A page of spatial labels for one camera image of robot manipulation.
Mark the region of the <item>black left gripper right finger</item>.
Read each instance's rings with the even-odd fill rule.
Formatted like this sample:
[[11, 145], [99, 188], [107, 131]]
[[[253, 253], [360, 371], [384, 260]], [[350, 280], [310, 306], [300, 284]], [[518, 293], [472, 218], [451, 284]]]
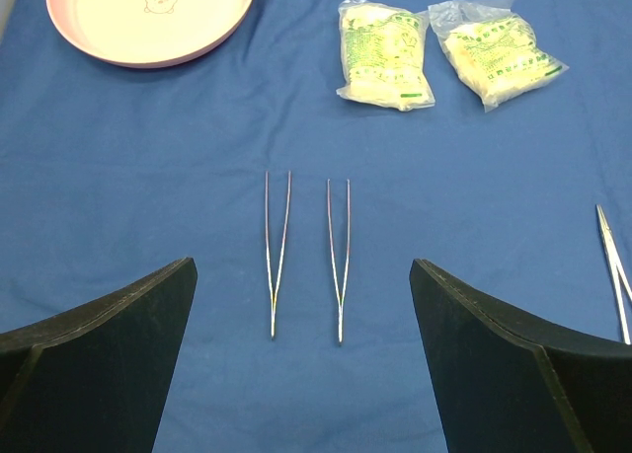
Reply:
[[630, 451], [629, 345], [539, 318], [426, 260], [410, 284], [449, 451]]

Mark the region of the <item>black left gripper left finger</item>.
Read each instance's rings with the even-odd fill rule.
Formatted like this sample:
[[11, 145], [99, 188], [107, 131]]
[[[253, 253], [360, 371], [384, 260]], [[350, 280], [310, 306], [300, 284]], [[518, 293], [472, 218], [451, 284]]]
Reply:
[[197, 278], [180, 259], [2, 334], [2, 451], [151, 451]]

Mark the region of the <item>steel tweezers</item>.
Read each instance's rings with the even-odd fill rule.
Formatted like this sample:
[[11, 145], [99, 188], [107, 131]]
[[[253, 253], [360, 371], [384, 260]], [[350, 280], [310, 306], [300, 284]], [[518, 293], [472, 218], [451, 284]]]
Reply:
[[270, 338], [274, 340], [277, 337], [277, 301], [282, 282], [291, 208], [292, 172], [288, 172], [286, 177], [283, 221], [279, 233], [279, 247], [276, 252], [273, 251], [271, 239], [271, 177], [269, 171], [265, 171], [264, 192], [264, 241], [267, 285], [270, 296]]
[[349, 270], [351, 262], [351, 235], [352, 235], [352, 186], [351, 181], [346, 180], [345, 201], [345, 252], [341, 259], [337, 255], [336, 236], [333, 214], [332, 182], [326, 182], [326, 215], [329, 241], [329, 254], [332, 269], [332, 280], [337, 304], [337, 343], [342, 345], [345, 339], [345, 305], [348, 290]]

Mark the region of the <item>green gauze packet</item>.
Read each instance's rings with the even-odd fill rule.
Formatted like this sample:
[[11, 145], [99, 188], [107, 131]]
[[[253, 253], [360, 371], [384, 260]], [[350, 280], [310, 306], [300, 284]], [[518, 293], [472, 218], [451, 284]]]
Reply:
[[538, 47], [514, 0], [449, 0], [428, 7], [430, 25], [459, 80], [489, 112], [548, 85], [568, 66]]
[[400, 112], [432, 107], [435, 96], [424, 74], [427, 11], [411, 12], [367, 0], [339, 6], [339, 97]]

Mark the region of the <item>pink plastic plate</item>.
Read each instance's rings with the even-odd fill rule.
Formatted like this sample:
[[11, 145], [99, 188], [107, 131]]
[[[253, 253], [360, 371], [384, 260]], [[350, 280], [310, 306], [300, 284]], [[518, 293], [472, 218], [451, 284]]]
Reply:
[[111, 64], [160, 68], [200, 57], [240, 25], [253, 0], [45, 0], [59, 33]]

